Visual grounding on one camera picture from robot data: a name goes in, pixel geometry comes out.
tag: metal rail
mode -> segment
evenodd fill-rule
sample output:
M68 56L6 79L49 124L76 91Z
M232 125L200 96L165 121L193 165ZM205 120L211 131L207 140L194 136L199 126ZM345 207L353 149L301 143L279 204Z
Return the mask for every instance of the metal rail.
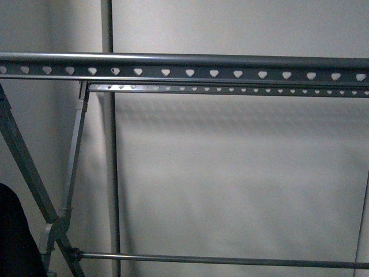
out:
M0 78L89 80L106 85L118 81L120 85L159 87L151 92L253 95L244 89L274 88L277 93L263 95L369 97L369 59L351 58L0 53ZM161 89L161 85L178 88ZM181 91L183 86L190 88ZM294 94L296 89L302 92ZM319 94L321 89L328 93Z
M166 255L129 255L120 253L79 252L71 254L75 259L107 259L131 261L158 261L165 263L196 263L196 264L238 264L238 265L268 265L274 267L320 267L320 268L354 268L369 269L369 263L350 261L310 261L310 260L276 260L276 259L245 259L223 257L194 257Z

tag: metal rod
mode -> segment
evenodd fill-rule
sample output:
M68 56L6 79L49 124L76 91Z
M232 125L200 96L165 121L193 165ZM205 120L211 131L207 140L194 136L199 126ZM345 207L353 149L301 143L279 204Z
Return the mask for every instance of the metal rod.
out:
M101 1L103 51L113 53L112 2ZM110 216L111 251L121 251L119 225L118 165L116 157L115 94L104 95L104 133L106 144L107 185ZM112 261L112 276L121 277L121 262Z
M365 256L368 247L369 247L369 219L368 219L368 187L369 187L369 173L367 178L367 185L365 189L364 195L364 204L363 204L363 212L362 212L362 220L360 222L360 229L359 229L359 237L357 239L357 247L356 247L356 255L355 255L355 262L360 261L361 259L365 259ZM360 271L354 270L353 277L359 277Z
M57 212L10 109L11 106L0 85L0 131L46 223L53 223L58 219Z
M226 66L250 68L321 68L321 69L369 69L369 59L364 58L316 58L271 57L242 55L195 55L195 54L97 54L97 53L14 53L0 52L0 63L23 62L76 65L107 64L149 66Z
M83 81L80 85L80 103L76 109L77 110L76 119L74 121L74 129L70 144L68 167L63 188L62 206L60 208L60 210L62 211L61 217L64 217L65 219L66 231L68 230L70 224L71 209L72 209L71 202L73 198L74 183L76 181L78 157L80 155L81 140L85 116L87 112L88 99L89 99L88 85L86 81Z
M196 263L196 264L239 264L239 265L269 265L275 267L321 267L321 268L356 268L369 269L369 263L350 261L310 261L310 260L275 260L275 259L245 259L223 257L193 257L165 255L129 255L120 253L77 253L78 259L113 259L134 261L159 261L166 263Z

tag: rack frame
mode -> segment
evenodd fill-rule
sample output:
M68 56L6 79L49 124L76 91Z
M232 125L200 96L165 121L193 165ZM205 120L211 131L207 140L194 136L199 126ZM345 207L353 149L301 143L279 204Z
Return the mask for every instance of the rack frame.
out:
M86 253L67 231L85 113L91 92L369 98L369 59L231 55L0 53L1 79L80 81L61 214L54 208L0 85L0 131L46 221L40 253L46 270L55 242L74 277L81 259L369 269L369 263Z

